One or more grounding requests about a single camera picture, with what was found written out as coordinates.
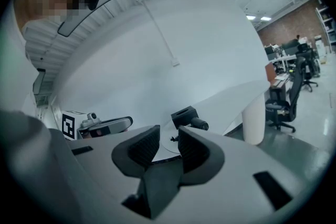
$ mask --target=black office chair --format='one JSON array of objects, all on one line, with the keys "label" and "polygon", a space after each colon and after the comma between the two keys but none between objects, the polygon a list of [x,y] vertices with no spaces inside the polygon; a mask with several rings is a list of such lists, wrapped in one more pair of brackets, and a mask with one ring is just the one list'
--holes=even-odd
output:
[{"label": "black office chair", "polygon": [[315,55],[314,51],[311,48],[305,48],[305,47],[298,47],[299,51],[296,53],[296,57],[304,57],[306,59],[306,66],[308,67],[309,71],[307,69],[304,70],[303,77],[303,85],[307,85],[309,88],[309,91],[312,92],[313,89],[311,87],[311,84],[315,84],[316,87],[319,85],[316,82],[310,81],[310,79],[313,76],[318,75],[318,70],[315,63]]},{"label": "black office chair", "polygon": [[292,88],[289,92],[289,101],[284,100],[267,100],[266,102],[266,120],[273,121],[269,126],[276,126],[278,130],[281,126],[292,129],[294,133],[296,129],[284,122],[291,122],[296,118],[296,106],[299,98],[299,93],[303,83],[303,72],[306,68],[306,60],[303,57],[297,58],[296,70]]}]

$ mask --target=desk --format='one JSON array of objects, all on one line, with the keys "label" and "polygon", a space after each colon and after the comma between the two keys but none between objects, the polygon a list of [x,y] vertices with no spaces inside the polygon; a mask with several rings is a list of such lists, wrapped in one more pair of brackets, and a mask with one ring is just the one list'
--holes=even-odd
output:
[{"label": "desk", "polygon": [[[218,145],[224,152],[225,163],[220,171],[205,184],[181,187],[174,199],[154,220],[130,214],[122,202],[130,194],[137,193],[140,179],[120,172],[111,160],[111,152],[119,143],[141,131],[145,130],[137,129],[65,143],[59,131],[50,130],[56,160],[67,186],[78,201],[83,224],[97,219],[100,223],[107,224],[112,217],[124,220],[125,223],[138,224],[207,223],[209,217],[214,220],[213,223],[256,222],[272,215],[274,210],[253,179],[253,174],[268,171],[294,199],[304,187],[290,170],[259,148],[230,137],[220,137],[195,129],[193,131],[197,135]],[[74,156],[71,149],[83,146],[91,146],[94,150]],[[231,199],[239,206],[230,206]],[[87,212],[88,205],[93,208],[92,212]]]},{"label": "desk", "polygon": [[[274,79],[271,81],[271,86],[269,87],[269,97],[271,99],[286,100],[286,93],[290,90],[292,82],[289,80],[289,75],[284,73],[278,75],[278,77],[283,77],[284,80]],[[272,92],[275,92],[277,98],[272,96]]]},{"label": "desk", "polygon": [[[199,118],[209,124],[208,131],[218,135],[223,135],[232,121],[241,113],[245,127],[244,139],[247,143],[255,145],[259,144],[264,137],[264,92],[268,88],[267,80],[250,81],[225,89],[192,106],[197,110]],[[161,127],[160,148],[153,161],[180,154],[177,148],[178,142],[170,141],[171,137],[176,137],[178,134],[172,120]]]},{"label": "desk", "polygon": [[270,60],[270,62],[275,63],[275,62],[281,61],[282,66],[283,66],[283,70],[286,71],[286,67],[288,67],[288,61],[289,60],[294,60],[294,59],[296,59],[296,55],[288,55],[288,56],[283,56],[283,57],[280,57],[280,58],[277,58],[277,59]]}]

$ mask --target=red brick wall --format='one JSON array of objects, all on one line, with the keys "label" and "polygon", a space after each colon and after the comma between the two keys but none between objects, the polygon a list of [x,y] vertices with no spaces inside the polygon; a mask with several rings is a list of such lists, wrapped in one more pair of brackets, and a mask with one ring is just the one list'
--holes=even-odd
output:
[{"label": "red brick wall", "polygon": [[327,46],[327,37],[316,13],[316,7],[322,8],[318,0],[310,0],[261,29],[258,35],[263,45],[268,46],[270,43],[281,45],[300,35],[300,37],[307,37],[315,47],[314,36],[322,35],[322,41]]}]

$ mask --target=white table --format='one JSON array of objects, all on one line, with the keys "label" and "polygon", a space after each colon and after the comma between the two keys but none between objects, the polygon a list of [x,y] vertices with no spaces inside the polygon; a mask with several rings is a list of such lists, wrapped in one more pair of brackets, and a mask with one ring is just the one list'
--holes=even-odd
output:
[{"label": "white table", "polygon": [[[242,113],[244,140],[250,144],[259,144],[264,137],[264,92],[268,88],[267,80],[250,81],[225,89],[192,106],[197,110],[199,118],[209,124],[209,132],[219,135],[223,135],[232,121]],[[170,141],[171,137],[177,135],[178,130],[172,120],[161,127],[160,149],[153,161],[180,154],[178,142]]]},{"label": "white table", "polygon": [[277,58],[277,59],[270,60],[270,62],[275,63],[275,62],[281,61],[282,66],[283,66],[283,70],[286,71],[286,67],[288,68],[288,61],[289,60],[294,60],[294,59],[296,59],[296,55],[287,55],[287,56],[283,56],[283,57],[280,57],[280,58]]}]

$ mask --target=person in background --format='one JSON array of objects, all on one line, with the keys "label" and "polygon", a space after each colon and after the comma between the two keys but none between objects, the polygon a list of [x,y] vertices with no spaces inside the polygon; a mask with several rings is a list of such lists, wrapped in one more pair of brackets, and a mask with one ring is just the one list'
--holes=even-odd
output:
[{"label": "person in background", "polygon": [[65,18],[89,0],[11,0],[0,24],[0,110],[37,116],[33,83],[38,71],[26,53],[25,26],[32,20]]}]

